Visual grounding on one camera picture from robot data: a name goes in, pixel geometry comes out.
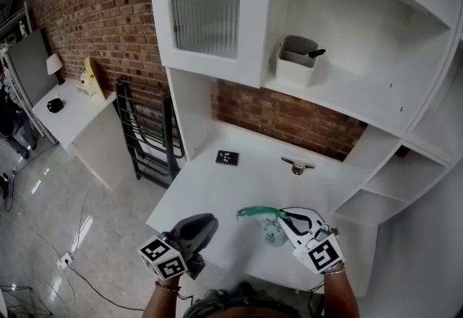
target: white wall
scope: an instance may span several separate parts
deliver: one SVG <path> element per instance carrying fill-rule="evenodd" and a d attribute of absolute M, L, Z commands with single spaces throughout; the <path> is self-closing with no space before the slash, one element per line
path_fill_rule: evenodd
<path fill-rule="evenodd" d="M 452 318 L 463 305 L 463 161 L 384 223 L 362 318 Z"/>

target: power outlet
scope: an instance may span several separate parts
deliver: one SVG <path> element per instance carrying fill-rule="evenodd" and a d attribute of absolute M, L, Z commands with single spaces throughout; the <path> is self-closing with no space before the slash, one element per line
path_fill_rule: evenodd
<path fill-rule="evenodd" d="M 59 269 L 65 270 L 69 264 L 72 263 L 71 255 L 69 253 L 64 254 L 64 256 L 59 260 L 59 262 L 56 262 L 58 265 Z"/>

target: metal bracket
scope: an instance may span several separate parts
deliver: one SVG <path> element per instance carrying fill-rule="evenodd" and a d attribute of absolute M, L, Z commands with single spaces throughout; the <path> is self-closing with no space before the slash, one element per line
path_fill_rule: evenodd
<path fill-rule="evenodd" d="M 304 173 L 305 169 L 315 169 L 315 165 L 305 163 L 303 161 L 291 160 L 288 158 L 281 158 L 281 159 L 284 162 L 292 165 L 291 171 L 293 172 L 293 174 L 296 174 L 297 176 L 300 176 L 302 173 Z"/>

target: white table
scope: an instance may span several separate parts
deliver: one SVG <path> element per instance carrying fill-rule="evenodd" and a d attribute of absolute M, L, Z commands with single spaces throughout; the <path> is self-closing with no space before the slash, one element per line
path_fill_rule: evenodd
<path fill-rule="evenodd" d="M 216 164 L 218 150 L 239 152 L 239 165 Z M 373 268 L 378 228 L 329 214 L 328 192 L 341 164 L 310 151 L 302 156 L 300 153 L 299 148 L 284 142 L 216 123 L 205 146 L 182 168 L 147 224 L 158 232 L 170 231 L 183 218 L 211 212 L 218 218 L 219 227 L 212 242 L 201 252 L 207 262 L 307 291 L 322 277 L 296 260 L 288 241 L 282 247 L 264 244 L 258 221 L 237 220 L 236 212 L 253 205 L 311 207 L 339 229 L 352 289 L 356 296 L 364 296 Z M 297 156 L 317 168 L 295 176 L 281 156 Z"/>
<path fill-rule="evenodd" d="M 121 122 L 113 107 L 116 93 L 105 90 L 106 100 L 77 91 L 77 80 L 66 79 L 33 107 L 33 113 L 61 145 L 107 187 L 114 190 L 132 163 L 124 141 Z M 47 103 L 61 98 L 63 109 L 51 113 Z"/>

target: gray panel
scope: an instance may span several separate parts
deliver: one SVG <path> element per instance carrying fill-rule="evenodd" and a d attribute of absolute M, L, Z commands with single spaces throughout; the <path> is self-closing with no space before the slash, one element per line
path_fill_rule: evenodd
<path fill-rule="evenodd" d="M 11 47 L 9 56 L 21 85 L 33 106 L 58 84 L 56 77 L 47 73 L 46 59 L 48 53 L 40 30 L 36 30 L 17 45 Z"/>

